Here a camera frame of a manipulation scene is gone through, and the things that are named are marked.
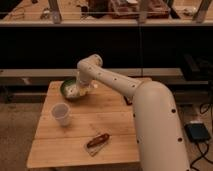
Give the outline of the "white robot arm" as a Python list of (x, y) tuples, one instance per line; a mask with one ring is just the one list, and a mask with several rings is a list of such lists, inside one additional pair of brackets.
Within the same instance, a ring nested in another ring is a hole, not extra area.
[(143, 171), (190, 171), (176, 102), (167, 86), (158, 81), (130, 78), (102, 68), (97, 54), (77, 63), (78, 81), (93, 79), (132, 100), (139, 159)]

